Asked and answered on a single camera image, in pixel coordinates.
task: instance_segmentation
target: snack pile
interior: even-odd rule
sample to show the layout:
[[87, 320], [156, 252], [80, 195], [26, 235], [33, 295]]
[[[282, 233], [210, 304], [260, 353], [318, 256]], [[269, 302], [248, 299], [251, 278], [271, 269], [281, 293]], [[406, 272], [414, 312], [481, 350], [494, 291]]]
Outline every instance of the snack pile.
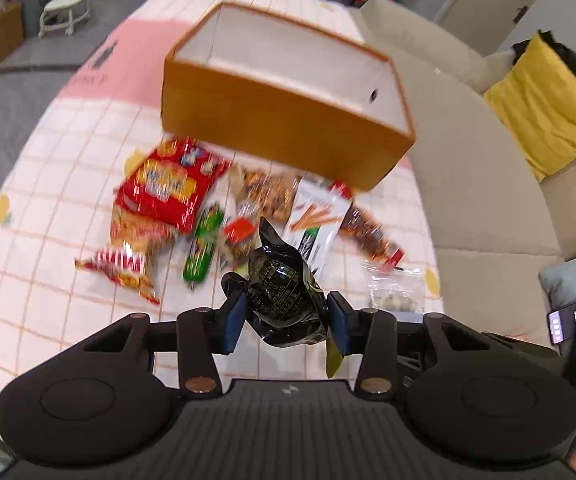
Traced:
[[[226, 172], [236, 204], [228, 214], [225, 204], [208, 198]], [[366, 256], [372, 306], [408, 317], [423, 313], [423, 275], [396, 267], [402, 249], [354, 204], [352, 189], [235, 165], [190, 138], [164, 140], [132, 170], [116, 190], [110, 242], [75, 265], [158, 304], [153, 262], [179, 235], [191, 245], [177, 279], [189, 288], [204, 282], [217, 253], [222, 269], [238, 271], [223, 277], [224, 292], [245, 291], [248, 322], [273, 346], [334, 345], [317, 279], [337, 235], [356, 240]]]
[[153, 258], [178, 234], [193, 229], [206, 193], [229, 167], [229, 160], [193, 139], [164, 140], [117, 190], [110, 243], [89, 260], [75, 260], [75, 266], [103, 272], [159, 304]]

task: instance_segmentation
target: white round stool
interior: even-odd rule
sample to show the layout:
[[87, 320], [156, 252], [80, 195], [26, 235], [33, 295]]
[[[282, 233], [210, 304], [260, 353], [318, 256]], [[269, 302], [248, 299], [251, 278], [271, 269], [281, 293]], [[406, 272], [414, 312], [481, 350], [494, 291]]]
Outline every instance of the white round stool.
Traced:
[[[84, 4], [86, 11], [76, 18], [72, 16], [72, 9], [75, 6]], [[57, 23], [55, 25], [46, 25], [46, 18], [62, 10], [68, 10], [68, 21]], [[88, 0], [50, 0], [44, 7], [44, 12], [39, 17], [39, 37], [42, 38], [51, 30], [66, 29], [66, 36], [72, 36], [75, 32], [75, 23], [85, 20], [90, 17], [90, 10], [88, 9]]]

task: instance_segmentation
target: small red package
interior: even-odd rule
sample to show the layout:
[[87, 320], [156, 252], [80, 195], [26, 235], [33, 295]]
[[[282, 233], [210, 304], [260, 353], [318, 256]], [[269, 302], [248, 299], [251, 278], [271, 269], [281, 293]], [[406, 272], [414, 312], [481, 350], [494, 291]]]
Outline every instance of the small red package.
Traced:
[[75, 259], [75, 267], [103, 272], [117, 285], [133, 288], [142, 298], [159, 304], [153, 260], [175, 236], [177, 231], [172, 225], [135, 215], [115, 203], [110, 243], [87, 260]]
[[115, 203], [188, 234], [206, 193], [229, 167], [189, 137], [164, 140], [124, 181]]

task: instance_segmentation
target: yellow cushion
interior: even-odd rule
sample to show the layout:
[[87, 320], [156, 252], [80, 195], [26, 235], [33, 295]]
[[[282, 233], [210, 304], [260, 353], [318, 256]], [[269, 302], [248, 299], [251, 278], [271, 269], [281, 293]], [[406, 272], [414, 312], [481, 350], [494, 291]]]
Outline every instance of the yellow cushion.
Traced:
[[484, 98], [514, 134], [539, 181], [576, 158], [576, 77], [539, 34]]

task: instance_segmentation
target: chip bag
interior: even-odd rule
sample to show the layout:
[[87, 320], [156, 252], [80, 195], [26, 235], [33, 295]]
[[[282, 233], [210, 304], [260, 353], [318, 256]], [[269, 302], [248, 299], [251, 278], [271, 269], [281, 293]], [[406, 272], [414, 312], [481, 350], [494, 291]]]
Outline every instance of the chip bag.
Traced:
[[228, 178], [237, 202], [257, 205], [266, 218], [282, 224], [287, 222], [300, 180], [294, 174], [267, 174], [235, 165], [228, 172]]
[[120, 186], [115, 203], [188, 234], [206, 193], [229, 167], [189, 137], [164, 140]]
[[134, 288], [142, 298], [159, 304], [152, 278], [152, 261], [176, 235], [177, 230], [171, 225], [135, 215], [115, 203], [110, 221], [110, 243], [88, 260], [75, 260], [75, 266], [103, 272], [117, 285]]
[[297, 249], [284, 242], [270, 223], [259, 225], [261, 247], [248, 255], [247, 280], [234, 272], [222, 279], [228, 296], [246, 292], [248, 322], [266, 343], [287, 347], [326, 339], [326, 298]]

